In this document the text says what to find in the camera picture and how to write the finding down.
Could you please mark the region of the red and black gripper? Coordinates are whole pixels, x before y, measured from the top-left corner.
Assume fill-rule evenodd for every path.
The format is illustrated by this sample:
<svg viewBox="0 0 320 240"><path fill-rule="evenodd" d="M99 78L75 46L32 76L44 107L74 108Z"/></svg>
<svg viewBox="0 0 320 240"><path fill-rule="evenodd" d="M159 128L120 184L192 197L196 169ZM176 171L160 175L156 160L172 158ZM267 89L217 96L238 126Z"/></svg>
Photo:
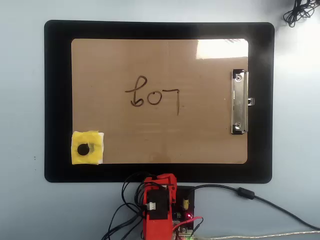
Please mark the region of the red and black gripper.
<svg viewBox="0 0 320 240"><path fill-rule="evenodd" d="M145 219L171 221L172 206L176 203L177 178L173 173L148 176L143 180Z"/></svg>

